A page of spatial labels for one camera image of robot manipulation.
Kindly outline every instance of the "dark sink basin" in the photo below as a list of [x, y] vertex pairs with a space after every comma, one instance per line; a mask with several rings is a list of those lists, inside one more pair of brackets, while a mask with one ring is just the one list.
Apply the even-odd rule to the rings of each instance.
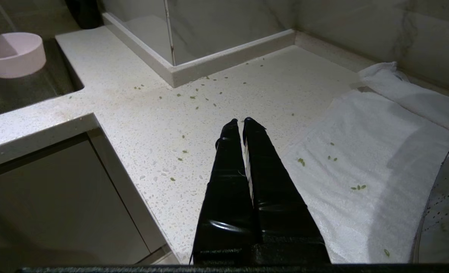
[[46, 64], [34, 74], [0, 79], [0, 114], [81, 90], [84, 86], [56, 39], [43, 41]]

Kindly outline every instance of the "speckled quartz countertop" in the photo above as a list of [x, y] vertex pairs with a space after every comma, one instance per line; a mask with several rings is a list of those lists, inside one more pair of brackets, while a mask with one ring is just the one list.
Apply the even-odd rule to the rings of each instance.
[[183, 263], [222, 126], [251, 116], [280, 151], [358, 81], [356, 73], [290, 46], [171, 88], [105, 27], [58, 42], [84, 89], [0, 115], [0, 147], [93, 113]]

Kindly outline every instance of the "pink bowl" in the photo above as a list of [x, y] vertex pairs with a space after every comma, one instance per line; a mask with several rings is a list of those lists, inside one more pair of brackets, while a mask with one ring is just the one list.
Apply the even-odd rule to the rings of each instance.
[[0, 78], [27, 76], [45, 63], [46, 54], [39, 35], [25, 32], [0, 35]]

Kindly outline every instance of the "white towel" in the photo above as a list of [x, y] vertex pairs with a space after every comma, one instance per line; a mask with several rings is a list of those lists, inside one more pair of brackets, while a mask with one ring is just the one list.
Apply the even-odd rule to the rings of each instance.
[[409, 83], [396, 62], [359, 71], [361, 81], [378, 94], [449, 130], [449, 97]]
[[410, 259], [448, 150], [445, 128], [380, 95], [353, 90], [336, 99], [282, 161], [333, 263], [401, 263]]

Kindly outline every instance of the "gray cabinet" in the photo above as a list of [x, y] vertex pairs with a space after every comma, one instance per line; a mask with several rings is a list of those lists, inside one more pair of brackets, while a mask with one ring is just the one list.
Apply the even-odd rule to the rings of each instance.
[[164, 244], [101, 131], [0, 166], [3, 272], [135, 264]]

